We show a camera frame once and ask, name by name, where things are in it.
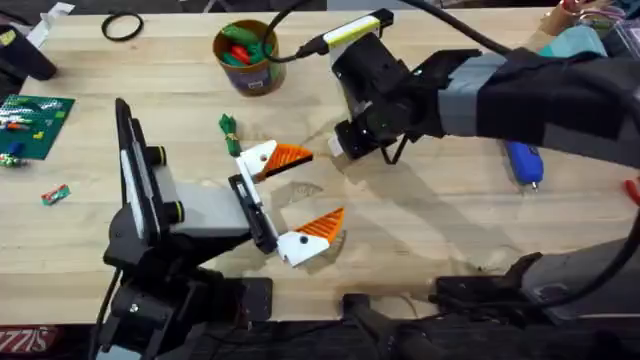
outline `wooden tabletop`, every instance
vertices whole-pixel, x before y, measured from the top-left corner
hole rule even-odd
[[[545,9],[451,12],[515,47]],[[293,14],[277,28],[282,53],[360,14]],[[523,194],[495,140],[424,138],[395,166],[378,153],[352,164],[332,160],[327,139],[346,110],[327,57],[288,64],[278,91],[245,98],[212,55],[222,26],[272,17],[148,15],[142,35],[126,43],[102,37],[103,16],[57,21],[44,52],[59,75],[28,80],[22,93],[77,102],[46,161],[0,168],[0,324],[95,320],[112,272],[102,263],[107,227],[120,206],[118,96],[141,120],[147,141],[166,147],[179,181],[228,186],[237,170],[217,124],[223,112],[240,122],[245,147],[275,139],[314,152],[313,162],[258,189],[280,230],[345,206],[337,245],[295,269],[251,242],[207,263],[227,276],[273,278],[274,319],[335,318],[348,292],[376,295],[390,315],[428,314],[433,308],[423,300],[436,276],[499,273],[533,251],[571,251],[626,235],[636,206],[621,181],[636,172],[621,166],[542,150],[540,191]],[[438,49],[476,47],[421,12],[397,11],[383,40],[409,66]],[[60,184],[71,196],[42,206],[40,194]]]

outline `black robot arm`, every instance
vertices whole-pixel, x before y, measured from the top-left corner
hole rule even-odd
[[[640,167],[640,104],[634,97],[640,63],[632,60],[590,52],[547,58],[525,49],[505,56],[445,50],[409,71],[369,34],[332,70],[354,114],[336,126],[351,159],[377,148],[389,159],[384,149],[401,135],[401,146],[423,135],[457,135]]]

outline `red marker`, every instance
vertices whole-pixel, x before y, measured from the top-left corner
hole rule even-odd
[[[242,61],[245,65],[249,65],[251,63],[247,49],[245,49],[241,45],[231,46],[231,55],[233,55],[233,57],[235,57],[236,59]]]

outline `blue glue gun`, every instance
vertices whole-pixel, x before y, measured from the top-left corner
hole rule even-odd
[[[504,145],[516,181],[522,185],[531,184],[533,189],[537,190],[544,175],[544,165],[538,149],[535,146],[510,141],[505,142]]]

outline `orange gripper pad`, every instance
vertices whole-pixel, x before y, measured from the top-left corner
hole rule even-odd
[[[311,160],[313,153],[301,146],[278,144],[262,173],[266,176],[275,175]]]
[[[344,219],[344,208],[338,208],[296,229],[297,232],[327,239],[329,244],[338,236]]]

